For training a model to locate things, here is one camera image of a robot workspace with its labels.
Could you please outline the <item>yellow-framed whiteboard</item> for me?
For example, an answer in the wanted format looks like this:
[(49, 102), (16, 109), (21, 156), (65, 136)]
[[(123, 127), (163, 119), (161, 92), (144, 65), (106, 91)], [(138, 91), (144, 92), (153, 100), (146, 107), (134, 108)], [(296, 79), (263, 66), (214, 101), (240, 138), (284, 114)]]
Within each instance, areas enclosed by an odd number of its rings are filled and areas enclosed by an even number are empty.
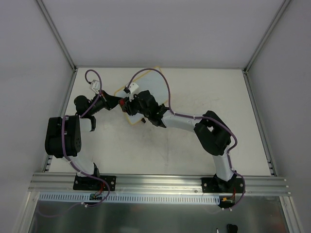
[[(136, 83), (139, 86), (139, 91), (145, 91), (149, 90), (151, 95), (154, 96), (155, 100), (159, 105), (165, 104), (168, 102), (168, 90), (166, 83), (163, 79), (163, 77), (155, 72), (155, 71), (144, 71), (137, 75), (133, 81), (133, 83)], [(127, 97), (129, 94), (126, 94), (124, 92), (125, 86), (119, 88), (117, 91), (115, 91), (114, 96), (117, 97)], [(134, 116), (130, 116), (127, 113), (124, 113), (127, 121), (131, 125), (135, 125), (139, 122), (141, 122), (141, 119), (144, 118), (142, 114), (136, 114)]]

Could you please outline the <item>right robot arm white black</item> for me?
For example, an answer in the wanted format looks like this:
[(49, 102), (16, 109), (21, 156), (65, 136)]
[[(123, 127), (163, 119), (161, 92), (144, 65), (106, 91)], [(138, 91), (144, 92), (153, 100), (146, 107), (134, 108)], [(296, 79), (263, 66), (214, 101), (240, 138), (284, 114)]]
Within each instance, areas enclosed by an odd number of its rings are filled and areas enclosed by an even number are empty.
[(165, 104), (158, 104), (147, 90), (119, 100), (123, 112), (130, 116), (142, 114), (153, 125), (162, 128), (178, 128), (195, 133), (203, 149), (213, 156), (216, 168), (210, 185), (215, 191), (228, 192), (235, 186), (236, 175), (227, 155), (231, 135), (227, 126), (213, 111), (203, 116), (188, 116), (173, 112)]

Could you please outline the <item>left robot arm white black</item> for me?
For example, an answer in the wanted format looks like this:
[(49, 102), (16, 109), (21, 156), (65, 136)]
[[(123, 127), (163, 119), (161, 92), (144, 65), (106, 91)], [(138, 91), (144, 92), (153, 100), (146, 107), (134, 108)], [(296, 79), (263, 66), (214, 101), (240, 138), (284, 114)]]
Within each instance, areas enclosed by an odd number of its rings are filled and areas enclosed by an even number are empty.
[(74, 99), (75, 115), (49, 119), (45, 139), (46, 153), (65, 160), (74, 169), (76, 175), (73, 190), (115, 190), (116, 176), (102, 176), (96, 164), (84, 159), (79, 152), (82, 148), (81, 131), (95, 131), (94, 114), (102, 109), (112, 110), (120, 100), (120, 97), (111, 96), (103, 90), (91, 100), (80, 95)]

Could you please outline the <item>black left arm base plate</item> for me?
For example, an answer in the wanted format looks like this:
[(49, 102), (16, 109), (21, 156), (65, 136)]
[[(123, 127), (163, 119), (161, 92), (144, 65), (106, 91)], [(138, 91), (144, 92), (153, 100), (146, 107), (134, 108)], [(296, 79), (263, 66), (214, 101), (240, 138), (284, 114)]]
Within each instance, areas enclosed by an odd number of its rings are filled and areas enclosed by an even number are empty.
[[(101, 175), (100, 178), (108, 183), (108, 185), (104, 185), (103, 191), (107, 191), (109, 186), (110, 191), (115, 191), (116, 186), (116, 176), (110, 175)], [(73, 190), (78, 191), (99, 191), (103, 182), (99, 180), (90, 178), (90, 177), (79, 177), (75, 176), (74, 183), (73, 183)]]

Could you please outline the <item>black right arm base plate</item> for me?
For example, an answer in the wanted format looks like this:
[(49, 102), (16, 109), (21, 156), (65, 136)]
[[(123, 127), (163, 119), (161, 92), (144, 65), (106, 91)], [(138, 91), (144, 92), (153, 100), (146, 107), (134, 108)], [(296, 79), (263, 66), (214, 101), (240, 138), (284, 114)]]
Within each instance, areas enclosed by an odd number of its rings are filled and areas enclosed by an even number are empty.
[(201, 178), (201, 187), (203, 193), (243, 193), (245, 184), (235, 175), (229, 181), (214, 176)]

